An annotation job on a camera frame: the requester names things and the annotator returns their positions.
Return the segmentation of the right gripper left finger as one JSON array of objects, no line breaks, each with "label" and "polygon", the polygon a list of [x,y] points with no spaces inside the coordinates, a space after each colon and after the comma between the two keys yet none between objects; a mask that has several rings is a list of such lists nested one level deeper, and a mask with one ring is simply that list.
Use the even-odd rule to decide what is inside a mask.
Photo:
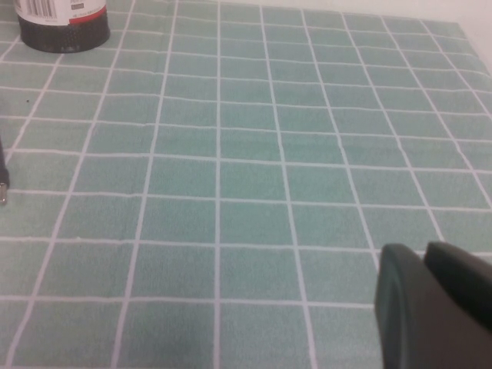
[{"label": "right gripper left finger", "polygon": [[489,368],[491,336],[428,337],[424,286],[430,280],[419,257],[403,244],[381,250],[374,311],[385,368]]}]

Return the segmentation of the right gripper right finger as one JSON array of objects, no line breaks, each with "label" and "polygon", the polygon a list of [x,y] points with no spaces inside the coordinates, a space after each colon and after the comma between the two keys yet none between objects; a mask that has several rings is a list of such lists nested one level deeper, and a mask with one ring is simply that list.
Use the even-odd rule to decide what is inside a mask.
[{"label": "right gripper right finger", "polygon": [[425,334],[491,336],[491,267],[442,241],[427,245],[424,266]]}]

